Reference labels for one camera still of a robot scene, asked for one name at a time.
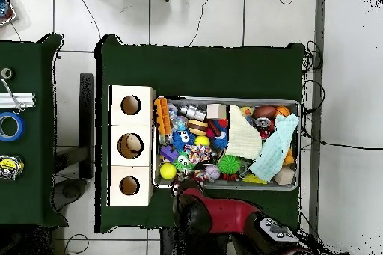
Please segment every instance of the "orange toy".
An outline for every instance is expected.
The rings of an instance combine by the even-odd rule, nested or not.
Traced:
[[[287,151],[286,157],[284,158],[284,163],[282,164],[283,166],[292,164],[294,162],[294,157],[292,156],[292,150],[291,147]]]
[[[287,117],[288,115],[290,115],[290,110],[286,107],[283,107],[283,106],[280,106],[280,107],[277,107],[276,108],[276,112],[275,112],[275,116],[274,117],[277,117],[277,115],[281,114],[285,117]]]
[[[157,107],[159,134],[169,135],[171,133],[171,120],[169,118],[168,101],[165,98],[158,98],[154,101],[154,105]]]

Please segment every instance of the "light blue cloth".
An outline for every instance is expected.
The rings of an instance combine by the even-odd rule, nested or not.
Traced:
[[[260,155],[248,168],[259,179],[269,182],[282,169],[282,164],[289,150],[292,133],[298,125],[299,119],[293,113],[288,117],[277,115],[275,130],[266,140]]]

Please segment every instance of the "metal tray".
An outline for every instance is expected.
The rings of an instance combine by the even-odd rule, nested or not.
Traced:
[[[240,108],[243,106],[259,107],[262,105],[286,106],[291,113],[294,113],[299,118],[299,123],[292,135],[292,154],[295,159],[295,163],[290,167],[295,171],[295,178],[290,185],[278,185],[271,180],[267,185],[254,184],[251,182],[229,182],[225,180],[216,180],[214,182],[207,182],[205,184],[206,189],[230,189],[230,190],[274,190],[274,191],[291,191],[294,190],[300,179],[300,152],[301,152],[301,104],[295,100],[273,100],[273,99],[239,99],[239,98],[200,98],[200,97],[180,97],[180,99],[168,99],[168,103],[174,105],[196,105],[200,108],[208,104],[219,103],[222,105],[237,105]],[[154,141],[157,143],[157,132],[153,132]],[[161,160],[156,150],[153,150],[153,161],[156,161],[156,166],[153,169],[153,183],[158,188],[170,188],[171,181],[164,180],[159,175],[159,166]]]

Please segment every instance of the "white cloth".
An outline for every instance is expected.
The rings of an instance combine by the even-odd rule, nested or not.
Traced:
[[[229,109],[229,143],[226,155],[256,159],[262,149],[262,138],[257,129],[249,124],[236,105]]]

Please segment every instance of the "table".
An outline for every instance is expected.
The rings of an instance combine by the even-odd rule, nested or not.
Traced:
[[[155,189],[149,206],[106,206],[108,86],[147,85],[156,95],[292,99],[301,102],[304,46],[127,46],[114,35],[98,42],[96,58],[96,231],[115,226],[174,226],[172,196]],[[282,224],[298,226],[299,187],[293,191],[207,190],[260,205]]]

